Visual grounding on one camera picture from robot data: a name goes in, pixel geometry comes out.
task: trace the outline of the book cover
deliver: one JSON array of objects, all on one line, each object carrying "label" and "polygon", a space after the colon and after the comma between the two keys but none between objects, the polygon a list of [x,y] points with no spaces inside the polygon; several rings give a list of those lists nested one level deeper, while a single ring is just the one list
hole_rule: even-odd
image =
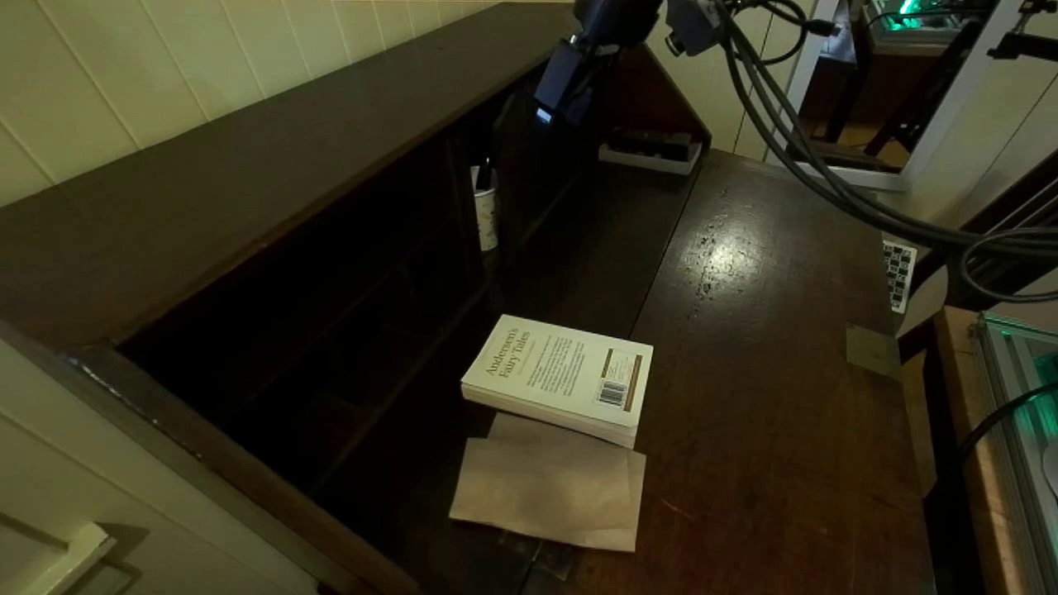
[{"label": "book cover", "polygon": [[656,346],[503,315],[463,375],[463,395],[636,446]]}]

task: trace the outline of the book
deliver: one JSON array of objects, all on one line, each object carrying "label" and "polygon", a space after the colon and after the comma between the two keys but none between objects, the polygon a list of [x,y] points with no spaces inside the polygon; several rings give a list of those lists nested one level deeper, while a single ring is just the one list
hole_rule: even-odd
[{"label": "book", "polygon": [[653,344],[503,315],[463,375],[463,399],[636,446]]}]

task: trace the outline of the paper sheet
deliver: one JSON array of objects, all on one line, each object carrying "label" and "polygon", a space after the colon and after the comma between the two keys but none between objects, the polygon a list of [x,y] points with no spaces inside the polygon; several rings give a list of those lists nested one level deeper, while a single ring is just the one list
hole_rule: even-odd
[{"label": "paper sheet", "polygon": [[584,549],[636,552],[643,481],[643,452],[497,415],[488,441],[465,441],[450,514]]}]

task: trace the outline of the white book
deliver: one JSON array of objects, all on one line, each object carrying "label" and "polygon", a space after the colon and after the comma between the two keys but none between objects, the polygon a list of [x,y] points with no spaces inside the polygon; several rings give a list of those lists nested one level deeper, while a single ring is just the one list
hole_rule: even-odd
[{"label": "white book", "polygon": [[463,375],[463,395],[636,446],[656,346],[503,315]]}]

